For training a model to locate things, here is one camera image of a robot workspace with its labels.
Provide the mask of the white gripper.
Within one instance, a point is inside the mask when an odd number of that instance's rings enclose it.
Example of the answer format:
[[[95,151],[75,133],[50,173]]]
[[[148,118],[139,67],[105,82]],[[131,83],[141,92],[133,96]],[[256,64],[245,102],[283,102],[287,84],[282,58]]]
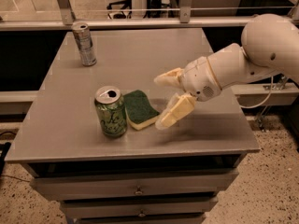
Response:
[[[221,94],[221,86],[216,79],[207,57],[188,63],[182,70],[175,68],[157,76],[154,83],[158,86],[180,88],[187,93],[175,93],[169,100],[166,109],[155,122],[158,130],[167,129],[193,112],[196,99],[208,101]]]

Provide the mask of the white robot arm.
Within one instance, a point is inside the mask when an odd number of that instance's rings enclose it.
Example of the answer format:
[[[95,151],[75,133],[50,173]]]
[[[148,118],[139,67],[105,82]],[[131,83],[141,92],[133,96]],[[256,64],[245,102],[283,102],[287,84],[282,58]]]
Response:
[[[263,14],[246,24],[240,44],[233,43],[154,79],[159,86],[184,91],[172,96],[155,126],[167,129],[193,112],[197,101],[213,99],[235,84],[277,74],[299,82],[299,30],[279,15]]]

